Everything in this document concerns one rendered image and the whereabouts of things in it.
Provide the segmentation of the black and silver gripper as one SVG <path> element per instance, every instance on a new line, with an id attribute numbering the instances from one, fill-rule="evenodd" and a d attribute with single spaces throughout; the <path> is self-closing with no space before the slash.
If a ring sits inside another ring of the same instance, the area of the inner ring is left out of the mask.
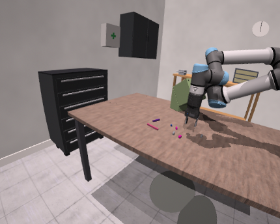
<path id="1" fill-rule="evenodd" d="M 200 113 L 199 108 L 201 107 L 201 103 L 204 95 L 204 87 L 197 87 L 197 86 L 195 87 L 193 85 L 190 85 L 189 91 L 190 93 L 187 102 L 188 107 L 185 111 L 185 116 L 186 116 L 185 124 L 187 124 L 188 122 L 188 117 L 192 117 L 196 119 L 194 125 L 194 127 L 196 127 L 199 118 L 199 113 Z"/>

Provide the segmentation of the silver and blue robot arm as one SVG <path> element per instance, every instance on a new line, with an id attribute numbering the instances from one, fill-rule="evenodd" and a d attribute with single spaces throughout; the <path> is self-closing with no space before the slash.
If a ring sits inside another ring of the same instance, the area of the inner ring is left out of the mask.
<path id="1" fill-rule="evenodd" d="M 218 51 L 208 48 L 205 52 L 206 64 L 194 64 L 191 84 L 205 87 L 208 105 L 212 108 L 224 108 L 231 100 L 273 89 L 280 90 L 280 48 Z M 229 74 L 222 69 L 222 64 L 271 65 L 267 75 L 261 76 L 231 87 L 223 87 L 229 80 Z"/>

